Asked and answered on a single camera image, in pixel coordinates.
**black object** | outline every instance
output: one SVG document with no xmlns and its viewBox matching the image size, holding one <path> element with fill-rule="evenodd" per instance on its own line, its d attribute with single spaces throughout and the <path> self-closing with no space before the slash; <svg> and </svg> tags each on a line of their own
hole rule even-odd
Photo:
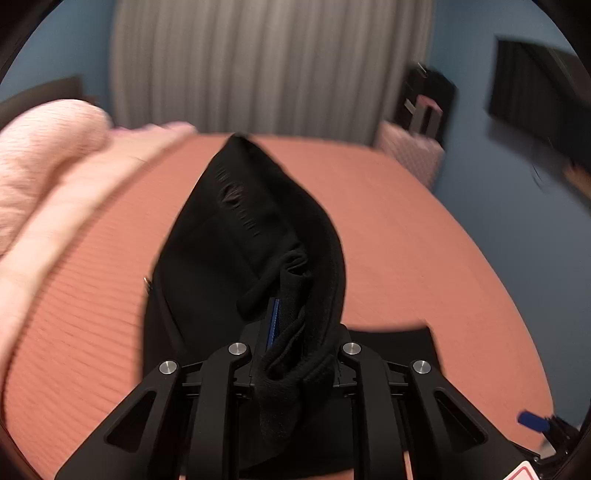
<svg viewBox="0 0 591 480">
<path fill-rule="evenodd" d="M 282 452 L 330 395 L 345 296 L 340 241 L 318 203 L 255 144 L 233 135 L 181 210 L 154 268 L 144 373 L 174 358 L 206 360 L 268 315 L 274 331 L 253 361 L 255 402 L 243 415 L 240 466 Z"/>
<path fill-rule="evenodd" d="M 181 462 L 187 480 L 237 479 L 237 412 L 256 395 L 252 358 L 264 348 L 258 330 L 266 336 L 266 328 L 265 322 L 249 325 L 243 343 L 225 345 L 205 362 L 157 367 L 78 448 L 56 480 L 176 480 Z M 385 362 L 368 347 L 350 343 L 344 327 L 332 397 L 352 403 L 356 479 L 406 479 L 403 438 L 416 480 L 500 480 L 525 460 L 540 478 L 553 472 L 560 480 L 587 478 L 589 425 L 548 469 L 555 459 L 540 460 L 504 438 L 435 367 Z M 187 431 L 190 454 L 183 462 L 180 445 Z"/>
<path fill-rule="evenodd" d="M 86 100 L 79 76 L 42 83 L 0 102 L 0 130 L 20 114 L 42 103 L 61 99 Z"/>
<path fill-rule="evenodd" d="M 499 39 L 489 113 L 591 172 L 591 76 L 575 55 Z"/>
<path fill-rule="evenodd" d="M 435 140 L 443 146 L 456 90 L 456 86 L 440 72 L 427 69 L 421 64 L 411 67 L 400 90 L 394 112 L 394 123 L 408 130 L 413 119 L 417 97 L 424 95 L 434 100 L 443 111 L 439 129 L 435 135 Z"/>
</svg>

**gray curtain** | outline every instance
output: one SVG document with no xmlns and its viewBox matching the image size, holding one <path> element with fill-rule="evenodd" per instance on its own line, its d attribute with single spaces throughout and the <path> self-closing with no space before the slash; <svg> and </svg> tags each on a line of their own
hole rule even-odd
<svg viewBox="0 0 591 480">
<path fill-rule="evenodd" d="M 369 144 L 434 0 L 119 0 L 115 120 Z"/>
</svg>

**blue strip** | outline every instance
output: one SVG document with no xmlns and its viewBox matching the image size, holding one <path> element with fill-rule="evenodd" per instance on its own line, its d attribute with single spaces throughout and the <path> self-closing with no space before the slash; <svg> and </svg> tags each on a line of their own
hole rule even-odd
<svg viewBox="0 0 591 480">
<path fill-rule="evenodd" d="M 544 433 L 550 430 L 548 420 L 538 417 L 530 411 L 522 411 L 517 417 L 517 423 L 538 433 Z"/>
<path fill-rule="evenodd" d="M 273 313 L 271 314 L 271 324 L 269 325 L 269 335 L 267 337 L 267 350 L 273 345 L 277 338 L 277 319 L 279 318 L 279 299 L 275 299 L 273 304 Z"/>
</svg>

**pink pillow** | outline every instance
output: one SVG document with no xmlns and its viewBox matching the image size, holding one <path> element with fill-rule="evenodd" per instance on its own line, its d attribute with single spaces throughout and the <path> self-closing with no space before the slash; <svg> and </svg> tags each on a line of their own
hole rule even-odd
<svg viewBox="0 0 591 480">
<path fill-rule="evenodd" d="M 35 209 L 51 173 L 101 149 L 107 113 L 82 100 L 55 100 L 26 111 L 0 131 L 0 255 Z"/>
</svg>

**ribbed fabric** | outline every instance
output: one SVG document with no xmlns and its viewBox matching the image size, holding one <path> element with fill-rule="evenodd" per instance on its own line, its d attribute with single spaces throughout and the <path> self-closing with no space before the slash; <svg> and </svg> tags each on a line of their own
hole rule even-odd
<svg viewBox="0 0 591 480">
<path fill-rule="evenodd" d="M 80 232 L 38 295 L 4 401 L 10 435 L 44 479 L 138 381 L 142 278 L 225 139 L 197 135 L 150 165 Z M 445 208 L 368 148 L 255 141 L 335 224 L 347 267 L 343 322 L 356 330 L 426 322 L 449 380 L 511 440 L 537 448 L 539 435 L 516 417 L 552 413 L 540 359 L 498 277 Z"/>
</svg>

